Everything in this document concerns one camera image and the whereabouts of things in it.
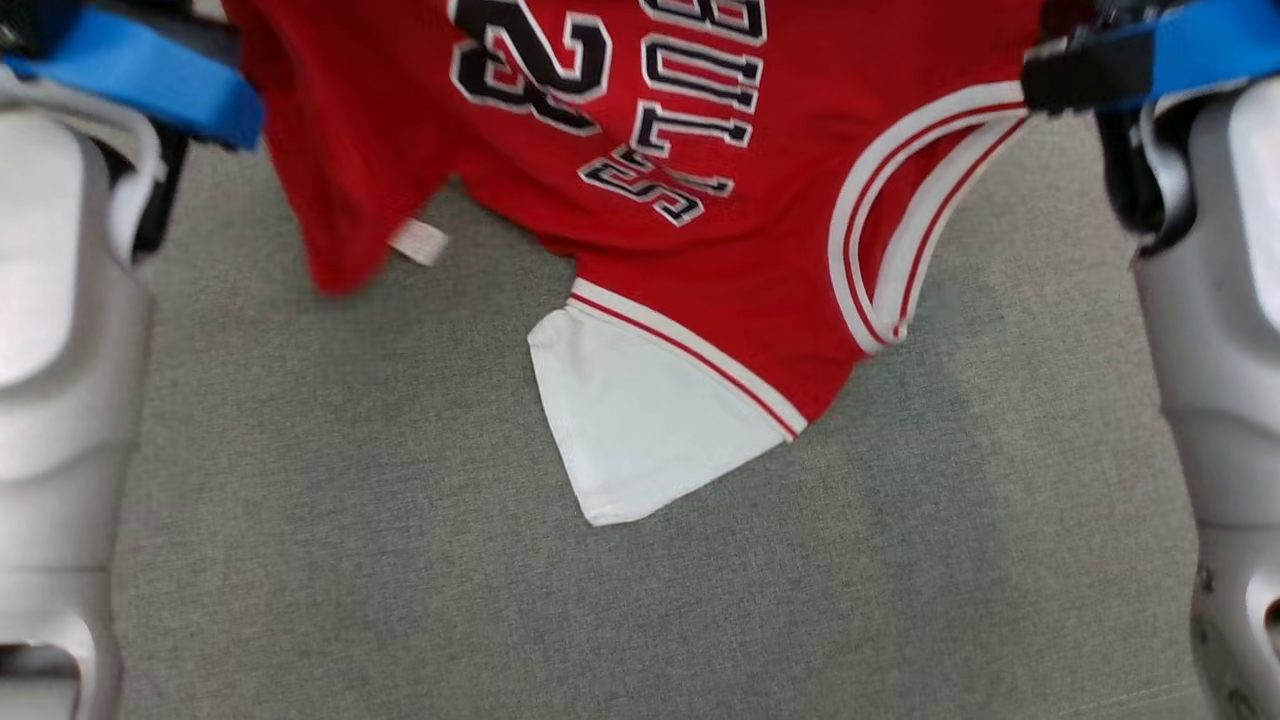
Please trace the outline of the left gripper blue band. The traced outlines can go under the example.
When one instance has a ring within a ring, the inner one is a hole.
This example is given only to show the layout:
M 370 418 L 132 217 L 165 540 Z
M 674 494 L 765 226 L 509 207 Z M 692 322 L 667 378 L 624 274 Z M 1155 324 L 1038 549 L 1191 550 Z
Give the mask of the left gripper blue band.
M 0 50 L 0 67 L 227 149 L 255 149 L 264 127 L 236 29 L 179 8 L 79 8 L 50 49 Z

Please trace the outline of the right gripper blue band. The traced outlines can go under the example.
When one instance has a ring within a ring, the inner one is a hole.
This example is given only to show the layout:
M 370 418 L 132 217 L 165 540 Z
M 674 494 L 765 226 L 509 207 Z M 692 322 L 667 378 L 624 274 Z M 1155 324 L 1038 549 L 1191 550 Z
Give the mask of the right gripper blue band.
M 1032 111 L 1128 111 L 1280 74 L 1280 0 L 1046 0 Z

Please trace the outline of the red white basketball jersey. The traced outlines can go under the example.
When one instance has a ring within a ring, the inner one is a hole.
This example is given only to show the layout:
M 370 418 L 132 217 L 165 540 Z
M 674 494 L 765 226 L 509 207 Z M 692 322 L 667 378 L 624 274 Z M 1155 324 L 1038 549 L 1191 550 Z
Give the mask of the red white basketball jersey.
M 1021 129 L 1039 0 L 221 0 L 314 283 L 445 182 L 571 259 L 530 332 L 586 521 L 818 420 Z

